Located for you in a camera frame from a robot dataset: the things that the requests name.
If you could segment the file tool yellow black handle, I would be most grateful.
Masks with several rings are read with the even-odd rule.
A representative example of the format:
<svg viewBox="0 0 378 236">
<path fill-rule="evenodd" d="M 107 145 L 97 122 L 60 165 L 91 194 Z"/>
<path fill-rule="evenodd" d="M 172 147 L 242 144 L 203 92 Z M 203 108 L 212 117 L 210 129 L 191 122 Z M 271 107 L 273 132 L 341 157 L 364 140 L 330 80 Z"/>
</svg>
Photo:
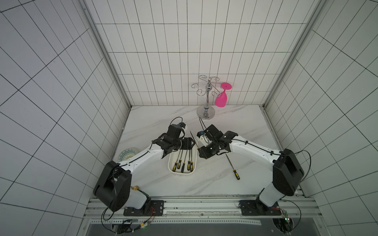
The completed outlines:
<svg viewBox="0 0 378 236">
<path fill-rule="evenodd" d="M 177 158 L 176 158 L 176 161 L 175 161 L 175 164 L 174 164 L 174 167 L 172 169 L 173 172 L 176 172 L 176 170 L 178 168 L 180 168 L 180 164 L 179 164 L 179 161 L 180 161 L 180 155 L 181 155 L 181 150 L 177 151 Z"/>
</svg>

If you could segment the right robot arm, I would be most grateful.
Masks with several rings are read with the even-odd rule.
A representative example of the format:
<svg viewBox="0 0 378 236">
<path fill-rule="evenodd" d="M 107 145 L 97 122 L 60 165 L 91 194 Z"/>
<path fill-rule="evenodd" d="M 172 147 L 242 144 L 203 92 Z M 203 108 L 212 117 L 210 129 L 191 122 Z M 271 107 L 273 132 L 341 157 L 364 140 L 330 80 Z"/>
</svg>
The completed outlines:
<svg viewBox="0 0 378 236">
<path fill-rule="evenodd" d="M 202 146 L 199 157 L 208 159 L 215 155 L 237 153 L 265 166 L 272 172 L 272 180 L 257 198 L 265 207 L 272 207 L 285 196 L 293 196 L 305 176 L 296 155 L 290 149 L 283 151 L 253 143 L 233 131 L 222 133 L 214 125 L 197 133 Z"/>
</svg>

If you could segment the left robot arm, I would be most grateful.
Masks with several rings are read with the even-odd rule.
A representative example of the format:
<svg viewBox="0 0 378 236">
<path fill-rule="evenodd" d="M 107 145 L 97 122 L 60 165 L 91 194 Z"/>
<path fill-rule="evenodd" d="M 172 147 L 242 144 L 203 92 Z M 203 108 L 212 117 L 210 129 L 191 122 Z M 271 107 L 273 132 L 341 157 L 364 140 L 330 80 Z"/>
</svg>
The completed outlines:
<svg viewBox="0 0 378 236">
<path fill-rule="evenodd" d="M 132 190 L 132 175 L 184 148 L 186 124 L 170 124 L 168 131 L 152 141 L 152 144 L 134 157 L 121 161 L 109 161 L 95 187 L 93 194 L 112 212 L 122 207 L 148 210 L 148 196 L 140 190 Z"/>
</svg>

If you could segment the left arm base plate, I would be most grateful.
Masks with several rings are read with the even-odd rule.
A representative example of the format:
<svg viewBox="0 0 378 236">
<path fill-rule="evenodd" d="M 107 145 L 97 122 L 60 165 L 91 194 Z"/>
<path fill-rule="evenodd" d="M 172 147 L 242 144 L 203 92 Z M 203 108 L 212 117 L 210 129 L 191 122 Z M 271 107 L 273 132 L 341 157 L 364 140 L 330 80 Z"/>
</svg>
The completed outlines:
<svg viewBox="0 0 378 236">
<path fill-rule="evenodd" d="M 162 216 L 164 210 L 163 200 L 148 200 L 141 209 L 127 207 L 124 216 Z"/>
</svg>

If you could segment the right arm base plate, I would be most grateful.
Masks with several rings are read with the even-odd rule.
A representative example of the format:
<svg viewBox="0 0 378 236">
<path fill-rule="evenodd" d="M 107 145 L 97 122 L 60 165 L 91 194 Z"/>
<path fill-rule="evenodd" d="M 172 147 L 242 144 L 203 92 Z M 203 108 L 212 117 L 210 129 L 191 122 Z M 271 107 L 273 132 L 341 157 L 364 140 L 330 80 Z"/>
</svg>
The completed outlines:
<svg viewBox="0 0 378 236">
<path fill-rule="evenodd" d="M 239 208 L 243 216 L 280 216 L 282 212 L 279 210 L 277 202 L 273 206 L 268 207 L 260 200 L 240 200 Z"/>
</svg>

